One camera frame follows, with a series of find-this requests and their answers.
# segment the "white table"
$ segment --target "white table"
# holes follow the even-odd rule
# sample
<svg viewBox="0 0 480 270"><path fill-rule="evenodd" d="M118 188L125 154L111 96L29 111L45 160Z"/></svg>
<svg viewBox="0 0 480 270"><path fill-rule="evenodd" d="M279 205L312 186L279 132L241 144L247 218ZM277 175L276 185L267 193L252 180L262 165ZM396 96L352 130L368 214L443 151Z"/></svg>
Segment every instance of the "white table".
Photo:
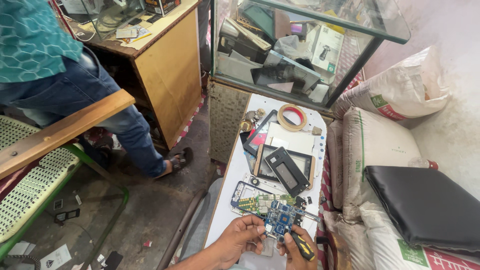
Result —
<svg viewBox="0 0 480 270"><path fill-rule="evenodd" d="M263 108L268 115L271 110L279 110L280 107L285 104L287 103L273 98L267 98L261 95L252 94L247 106L247 111ZM312 130L314 126L322 129L321 136L314 136L315 143L313 147L313 149L316 149L318 151L318 157L316 159L315 166L316 171L319 171L320 173L313 180L313 188L307 189L301 194L301 196L303 197L310 196L312 198L312 204L307 204L306 210L310 213L317 214L320 206L319 198L322 184L322 169L325 154L327 127L318 112L304 107L300 108L307 115L307 124L303 128L304 131ZM245 173L250 173L250 170L245 155L243 153L244 150L241 140L239 140L238 138L239 137L237 136L233 153L230 156L227 171L225 172L222 189L217 199L216 209L214 211L210 228L207 233L205 247L211 245L215 240L217 240L218 237L222 234L223 230L230 224L230 222L233 219L239 217L238 214L231 211L230 201L232 198L232 194L237 186L237 183L242 180L242 177ZM317 224L314 221L307 218L304 219L302 225L302 227L309 232L312 239L315 237L316 225ZM246 252L241 256L239 264L251 270L281 270L285 269L286 262L287 257L281 257L278 254L278 251L274 250L273 257L260 256L255 253Z"/></svg>

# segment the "screwdriver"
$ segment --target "screwdriver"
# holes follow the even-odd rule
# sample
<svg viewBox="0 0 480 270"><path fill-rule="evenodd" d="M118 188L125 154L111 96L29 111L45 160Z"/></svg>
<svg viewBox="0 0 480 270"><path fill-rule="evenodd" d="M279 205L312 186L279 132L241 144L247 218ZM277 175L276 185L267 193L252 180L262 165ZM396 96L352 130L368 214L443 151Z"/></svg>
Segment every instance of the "screwdriver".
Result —
<svg viewBox="0 0 480 270"><path fill-rule="evenodd" d="M303 240L296 232L291 232L290 235L293 237L295 243L297 243L302 257L304 257L307 261L312 261L315 258L312 247L307 242L305 242L305 240Z"/></svg>

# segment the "teal patterned shirt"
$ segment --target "teal patterned shirt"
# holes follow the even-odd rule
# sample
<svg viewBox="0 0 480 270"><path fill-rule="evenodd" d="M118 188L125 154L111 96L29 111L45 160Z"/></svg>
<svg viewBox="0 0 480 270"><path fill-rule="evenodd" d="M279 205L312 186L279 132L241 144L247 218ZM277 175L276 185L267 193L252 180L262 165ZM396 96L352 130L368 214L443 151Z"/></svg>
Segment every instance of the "teal patterned shirt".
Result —
<svg viewBox="0 0 480 270"><path fill-rule="evenodd" d="M77 61L82 46L59 27L46 0L0 0L0 83L65 72L62 56Z"/></svg>

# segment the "black cushion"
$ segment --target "black cushion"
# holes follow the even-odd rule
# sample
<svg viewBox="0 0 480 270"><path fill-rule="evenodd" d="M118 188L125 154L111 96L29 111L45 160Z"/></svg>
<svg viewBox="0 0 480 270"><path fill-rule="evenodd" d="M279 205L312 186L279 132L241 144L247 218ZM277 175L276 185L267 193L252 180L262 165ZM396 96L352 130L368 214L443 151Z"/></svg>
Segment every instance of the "black cushion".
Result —
<svg viewBox="0 0 480 270"><path fill-rule="evenodd" d="M480 250L480 202L445 174L367 166L365 176L407 243Z"/></svg>

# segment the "glass display case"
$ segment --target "glass display case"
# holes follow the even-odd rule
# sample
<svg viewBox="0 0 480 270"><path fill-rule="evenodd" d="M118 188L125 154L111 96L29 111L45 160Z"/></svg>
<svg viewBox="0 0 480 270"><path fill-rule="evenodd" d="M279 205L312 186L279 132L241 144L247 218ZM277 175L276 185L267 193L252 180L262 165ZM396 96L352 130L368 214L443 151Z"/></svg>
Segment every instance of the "glass display case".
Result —
<svg viewBox="0 0 480 270"><path fill-rule="evenodd" d="M144 0L81 0L101 39L145 13Z"/></svg>
<svg viewBox="0 0 480 270"><path fill-rule="evenodd" d="M211 75L328 110L383 40L410 31L394 0L215 0Z"/></svg>

